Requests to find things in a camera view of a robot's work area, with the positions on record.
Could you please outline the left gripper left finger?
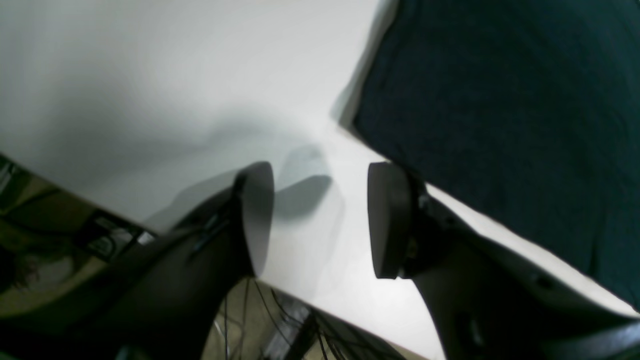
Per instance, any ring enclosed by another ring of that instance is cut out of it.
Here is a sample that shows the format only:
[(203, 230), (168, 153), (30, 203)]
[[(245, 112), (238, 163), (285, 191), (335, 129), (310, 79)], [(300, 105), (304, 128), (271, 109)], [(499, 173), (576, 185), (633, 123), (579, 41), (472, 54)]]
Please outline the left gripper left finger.
[(274, 171), (259, 161), (166, 234), (117, 257), (38, 309), (2, 319), (16, 360), (199, 360), (218, 308), (253, 277), (250, 242), (267, 245)]

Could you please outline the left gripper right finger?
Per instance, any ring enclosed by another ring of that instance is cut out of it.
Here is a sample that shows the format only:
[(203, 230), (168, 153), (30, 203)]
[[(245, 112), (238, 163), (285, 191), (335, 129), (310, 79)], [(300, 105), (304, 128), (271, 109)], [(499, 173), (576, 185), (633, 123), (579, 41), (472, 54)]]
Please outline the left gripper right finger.
[(637, 360), (639, 321), (616, 314), (430, 196), (410, 171), (372, 162), (375, 276), (411, 280), (448, 360)]

